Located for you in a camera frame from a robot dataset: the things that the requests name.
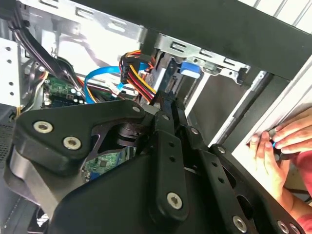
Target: bolt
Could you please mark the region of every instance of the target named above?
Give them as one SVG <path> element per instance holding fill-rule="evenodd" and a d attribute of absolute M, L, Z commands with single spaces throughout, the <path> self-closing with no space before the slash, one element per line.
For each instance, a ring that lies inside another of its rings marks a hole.
<path fill-rule="evenodd" d="M 196 135 L 198 134 L 198 131 L 195 128 L 192 128 L 191 131 Z"/>
<path fill-rule="evenodd" d="M 278 221 L 277 224 L 283 233 L 285 233 L 285 234 L 289 233 L 288 227 L 286 227 L 286 225 L 282 221 Z"/>
<path fill-rule="evenodd" d="M 292 223 L 289 224 L 290 227 L 293 229 L 293 231 L 296 233 L 296 234 L 301 234 L 300 231 L 297 229 L 297 227 L 295 225 L 293 225 Z"/>
<path fill-rule="evenodd" d="M 233 224 L 236 226 L 236 228 L 241 232 L 241 233 L 246 233 L 247 232 L 247 226 L 245 222 L 242 220 L 241 217 L 235 215 L 233 217 Z"/>
<path fill-rule="evenodd" d="M 133 106 L 132 109 L 133 109 L 134 111 L 136 111 L 136 112 L 140 112 L 140 109 L 137 108 L 136 106 Z"/>
<path fill-rule="evenodd" d="M 74 136 L 68 136 L 63 140 L 63 145 L 69 150 L 77 150 L 81 147 L 81 141 Z"/>
<path fill-rule="evenodd" d="M 176 210 L 180 210 L 182 208 L 182 199 L 179 197 L 178 194 L 172 192 L 168 193 L 167 201 L 169 205 Z"/>
<path fill-rule="evenodd" d="M 39 133 L 50 133 L 53 130 L 52 124 L 46 121 L 37 121 L 33 127 Z"/>
<path fill-rule="evenodd" d="M 166 116 L 166 115 L 162 115 L 162 117 L 163 117 L 165 120 L 169 120 L 169 117 Z"/>
<path fill-rule="evenodd" d="M 223 149 L 221 146 L 218 146 L 218 150 L 220 153 L 225 154 L 225 149 Z"/>

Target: yellow wire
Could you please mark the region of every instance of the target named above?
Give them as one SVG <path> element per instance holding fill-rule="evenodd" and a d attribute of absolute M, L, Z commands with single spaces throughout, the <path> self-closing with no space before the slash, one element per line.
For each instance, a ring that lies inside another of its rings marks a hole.
<path fill-rule="evenodd" d="M 146 83 L 139 75 L 138 73 L 135 71 L 135 68 L 130 65 L 130 68 L 133 72 L 133 74 L 145 85 L 146 88 L 148 88 L 149 90 L 151 90 L 154 94 L 156 93 L 155 89 L 153 89 L 151 86 L 148 85 L 148 83 Z"/>
<path fill-rule="evenodd" d="M 88 90 L 88 94 L 89 94 L 90 98 L 92 99 L 92 101 L 97 102 L 88 87 L 87 87 L 87 90 Z"/>
<path fill-rule="evenodd" d="M 141 50 L 134 50 L 132 52 L 129 52 L 126 54 L 126 57 L 129 56 L 130 54 L 134 54 L 134 53 L 137 53 L 137 52 L 141 52 Z"/>

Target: metal bracket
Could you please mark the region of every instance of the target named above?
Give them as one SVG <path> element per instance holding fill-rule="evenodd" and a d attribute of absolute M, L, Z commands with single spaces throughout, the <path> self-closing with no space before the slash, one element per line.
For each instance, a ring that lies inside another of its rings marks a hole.
<path fill-rule="evenodd" d="M 0 38 L 0 100 L 10 106 L 21 105 L 20 47 L 11 40 Z"/>
<path fill-rule="evenodd" d="M 91 150 L 90 137 L 95 126 L 140 123 L 144 117 L 145 111 L 130 100 L 30 111 L 17 119 L 13 145 L 26 159 L 59 175 L 73 175 Z M 73 147 L 64 145 L 67 137 L 77 139 L 68 141 Z"/>

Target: black cable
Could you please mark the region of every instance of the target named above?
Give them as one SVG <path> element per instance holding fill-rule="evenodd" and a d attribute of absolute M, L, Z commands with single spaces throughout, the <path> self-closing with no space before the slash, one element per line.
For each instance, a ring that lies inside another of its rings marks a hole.
<path fill-rule="evenodd" d="M 40 45 L 40 43 L 30 34 L 21 16 L 19 3 L 16 3 L 13 21 L 9 22 L 15 38 L 21 42 L 28 53 L 34 57 L 47 71 L 55 77 L 61 78 L 64 72 L 59 67 L 55 59 Z"/>

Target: black metal bracket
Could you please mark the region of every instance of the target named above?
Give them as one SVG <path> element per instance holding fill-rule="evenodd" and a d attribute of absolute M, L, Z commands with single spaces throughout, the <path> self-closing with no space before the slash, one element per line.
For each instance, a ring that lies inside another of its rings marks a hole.
<path fill-rule="evenodd" d="M 23 157 L 56 174 L 72 175 L 92 150 L 90 137 L 94 127 L 105 124 L 107 133 L 117 124 L 140 123 L 144 117 L 145 111 L 129 100 L 26 112 L 16 121 L 13 144 Z M 50 123 L 53 130 L 48 134 L 36 131 L 37 121 Z M 81 147 L 66 148 L 66 137 L 76 137 Z"/>

